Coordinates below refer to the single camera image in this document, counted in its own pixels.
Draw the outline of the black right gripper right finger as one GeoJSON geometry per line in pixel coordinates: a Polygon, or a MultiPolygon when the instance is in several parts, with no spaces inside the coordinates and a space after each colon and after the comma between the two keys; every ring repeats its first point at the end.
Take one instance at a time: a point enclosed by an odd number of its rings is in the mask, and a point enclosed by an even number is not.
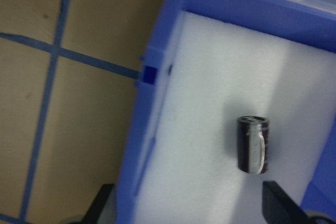
{"type": "Polygon", "coordinates": [[[307,214],[275,181],[264,181],[262,184],[262,215],[266,223],[311,223],[307,214]]]}

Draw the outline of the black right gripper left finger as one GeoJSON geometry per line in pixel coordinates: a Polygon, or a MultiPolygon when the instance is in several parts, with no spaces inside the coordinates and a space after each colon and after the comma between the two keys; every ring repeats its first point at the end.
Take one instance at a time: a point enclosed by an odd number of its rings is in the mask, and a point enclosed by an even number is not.
{"type": "Polygon", "coordinates": [[[81,223],[115,223],[116,191],[114,184],[103,184],[81,223]]]}

